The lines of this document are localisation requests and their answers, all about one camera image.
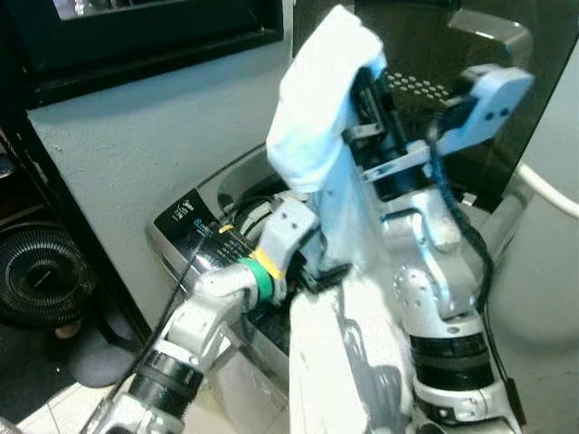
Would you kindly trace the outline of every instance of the black ribbed joint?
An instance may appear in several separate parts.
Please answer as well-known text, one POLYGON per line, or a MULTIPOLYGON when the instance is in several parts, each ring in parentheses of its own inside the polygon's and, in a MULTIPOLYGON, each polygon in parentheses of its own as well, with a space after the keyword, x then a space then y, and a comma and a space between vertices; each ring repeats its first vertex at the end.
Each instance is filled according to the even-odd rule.
POLYGON ((182 418, 203 375, 170 355, 154 351, 138 369, 128 393, 147 406, 182 418))
POLYGON ((410 336, 418 380, 445 391, 471 391, 494 382, 482 334, 452 339, 410 336))

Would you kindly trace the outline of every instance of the black window frame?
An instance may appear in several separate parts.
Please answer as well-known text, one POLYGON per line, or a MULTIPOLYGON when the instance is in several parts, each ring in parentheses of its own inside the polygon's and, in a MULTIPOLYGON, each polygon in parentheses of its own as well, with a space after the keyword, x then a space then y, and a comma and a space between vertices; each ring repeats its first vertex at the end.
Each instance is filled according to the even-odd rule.
POLYGON ((174 0, 63 20, 52 0, 0 0, 27 109, 283 39, 282 0, 174 0))

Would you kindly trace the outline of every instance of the green ring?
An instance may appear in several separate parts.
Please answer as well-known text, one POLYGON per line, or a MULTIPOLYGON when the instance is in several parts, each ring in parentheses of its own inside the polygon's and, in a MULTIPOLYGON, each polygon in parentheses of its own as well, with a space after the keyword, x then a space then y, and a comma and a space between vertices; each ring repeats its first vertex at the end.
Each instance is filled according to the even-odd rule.
POLYGON ((273 283, 270 273, 257 261, 249 258, 240 258, 238 262, 247 266, 257 281, 257 289, 260 291, 260 301, 266 301, 273 297, 273 283))

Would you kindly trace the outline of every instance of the label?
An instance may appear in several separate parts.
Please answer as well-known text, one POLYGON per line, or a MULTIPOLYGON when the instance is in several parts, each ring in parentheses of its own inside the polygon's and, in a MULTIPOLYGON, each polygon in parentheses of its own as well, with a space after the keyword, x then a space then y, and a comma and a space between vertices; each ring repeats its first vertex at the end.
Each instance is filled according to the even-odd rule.
POLYGON ((186 260, 191 259, 203 240, 192 262, 199 273, 222 269, 239 258, 247 258, 252 252, 237 232, 229 230, 219 233, 221 225, 197 189, 164 210, 154 223, 186 260))

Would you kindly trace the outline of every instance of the black rug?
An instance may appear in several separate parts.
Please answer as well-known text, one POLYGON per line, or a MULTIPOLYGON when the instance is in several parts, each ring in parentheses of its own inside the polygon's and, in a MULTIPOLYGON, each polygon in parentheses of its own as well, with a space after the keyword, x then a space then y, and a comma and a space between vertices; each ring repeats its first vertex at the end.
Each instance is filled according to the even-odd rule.
POLYGON ((66 366, 75 340, 0 325, 0 416, 17 423, 75 383, 66 366))

